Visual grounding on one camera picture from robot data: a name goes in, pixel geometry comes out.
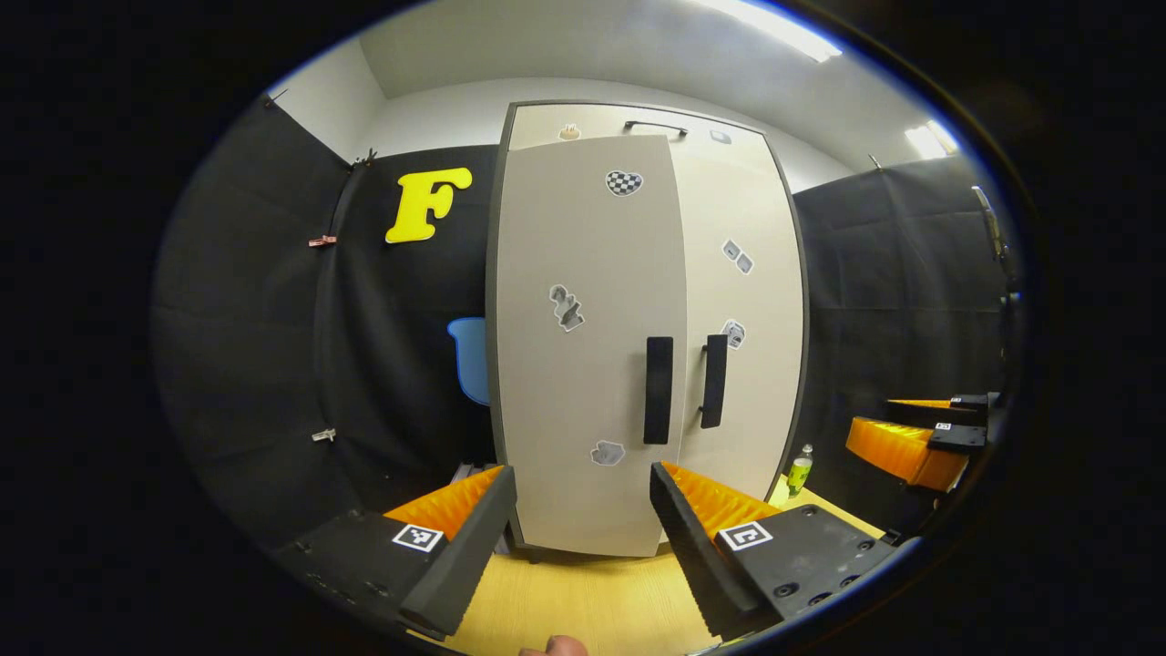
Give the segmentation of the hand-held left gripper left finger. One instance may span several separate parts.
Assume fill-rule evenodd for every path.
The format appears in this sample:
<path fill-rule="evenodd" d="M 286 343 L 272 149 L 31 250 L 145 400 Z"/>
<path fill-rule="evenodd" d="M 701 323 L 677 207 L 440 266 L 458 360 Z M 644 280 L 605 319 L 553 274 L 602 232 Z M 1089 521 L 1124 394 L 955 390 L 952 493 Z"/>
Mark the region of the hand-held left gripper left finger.
<path fill-rule="evenodd" d="M 442 641 L 458 632 L 515 506 L 514 470 L 491 466 L 389 512 L 346 512 L 273 556 L 361 623 Z"/>

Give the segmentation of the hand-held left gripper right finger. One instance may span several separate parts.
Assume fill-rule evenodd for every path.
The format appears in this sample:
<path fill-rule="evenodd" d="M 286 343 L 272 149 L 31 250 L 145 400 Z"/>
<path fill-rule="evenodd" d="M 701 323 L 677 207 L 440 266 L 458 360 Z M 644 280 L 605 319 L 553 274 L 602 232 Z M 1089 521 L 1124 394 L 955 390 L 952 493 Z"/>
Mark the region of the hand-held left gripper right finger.
<path fill-rule="evenodd" d="M 898 552 L 820 505 L 781 510 L 675 464 L 649 466 L 649 502 L 705 627 L 750 639 L 803 621 Z"/>

